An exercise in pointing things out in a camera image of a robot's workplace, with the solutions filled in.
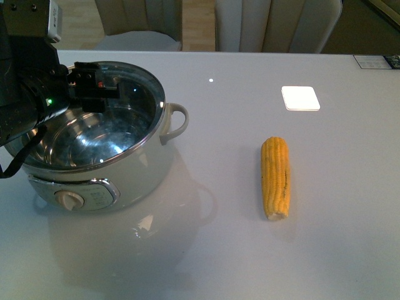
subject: chair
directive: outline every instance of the chair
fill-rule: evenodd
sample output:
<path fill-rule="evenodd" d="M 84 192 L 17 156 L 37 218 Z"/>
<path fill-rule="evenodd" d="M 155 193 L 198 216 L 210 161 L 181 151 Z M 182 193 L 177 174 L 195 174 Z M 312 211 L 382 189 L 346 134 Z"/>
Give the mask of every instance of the chair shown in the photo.
<path fill-rule="evenodd" d="M 182 50 L 182 0 L 95 0 L 104 39 L 95 50 Z"/>
<path fill-rule="evenodd" d="M 216 0 L 216 50 L 320 53 L 341 0 Z"/>

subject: white table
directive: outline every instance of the white table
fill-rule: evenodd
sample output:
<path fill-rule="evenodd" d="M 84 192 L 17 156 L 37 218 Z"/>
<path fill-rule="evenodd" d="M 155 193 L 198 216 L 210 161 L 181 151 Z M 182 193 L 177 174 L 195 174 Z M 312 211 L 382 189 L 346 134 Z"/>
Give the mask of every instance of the white table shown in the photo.
<path fill-rule="evenodd" d="M 122 211 L 49 207 L 22 171 L 0 181 L 0 299 L 398 299 L 400 71 L 352 56 L 59 57 L 147 69 L 189 127 L 162 184 Z M 282 86 L 312 86 L 321 109 L 287 111 Z M 292 170 L 277 222 L 260 188 L 270 136 L 287 141 Z"/>

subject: yellow corn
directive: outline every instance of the yellow corn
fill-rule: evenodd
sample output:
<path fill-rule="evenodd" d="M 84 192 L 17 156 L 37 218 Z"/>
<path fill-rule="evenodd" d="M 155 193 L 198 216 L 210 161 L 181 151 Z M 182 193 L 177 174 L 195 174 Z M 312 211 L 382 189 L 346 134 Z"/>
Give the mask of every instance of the yellow corn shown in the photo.
<path fill-rule="evenodd" d="M 286 218 L 290 205 L 289 149 L 281 137 L 270 137 L 262 144 L 261 185 L 267 218 Z"/>

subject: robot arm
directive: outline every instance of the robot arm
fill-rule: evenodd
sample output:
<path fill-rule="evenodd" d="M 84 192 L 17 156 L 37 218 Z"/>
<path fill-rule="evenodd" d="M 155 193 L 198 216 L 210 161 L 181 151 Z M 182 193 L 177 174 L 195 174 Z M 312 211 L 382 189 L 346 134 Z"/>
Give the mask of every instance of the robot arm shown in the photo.
<path fill-rule="evenodd" d="M 34 128 L 43 135 L 46 121 L 70 105 L 102 113 L 107 98 L 120 98 L 118 87 L 101 84 L 97 64 L 76 62 L 69 72 L 59 63 L 49 41 L 60 40 L 61 9 L 53 0 L 32 3 L 0 4 L 0 147 Z M 24 157 L 19 160 L 22 165 Z"/>

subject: electric cooking pot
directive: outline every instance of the electric cooking pot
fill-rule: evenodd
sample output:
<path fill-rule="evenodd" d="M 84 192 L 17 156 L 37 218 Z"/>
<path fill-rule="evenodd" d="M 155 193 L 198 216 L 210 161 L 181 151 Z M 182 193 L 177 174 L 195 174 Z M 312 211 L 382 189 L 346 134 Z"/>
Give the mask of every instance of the electric cooking pot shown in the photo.
<path fill-rule="evenodd" d="M 172 138 L 188 126 L 188 112 L 166 103 L 161 83 L 146 70 L 122 62 L 98 62 L 103 84 L 119 84 L 121 98 L 104 113 L 70 108 L 46 123 L 47 133 L 22 168 L 47 202 L 74 211 L 122 208 L 149 194 L 173 161 Z M 170 130 L 171 116 L 184 115 Z M 6 145 L 15 156 L 37 129 Z"/>

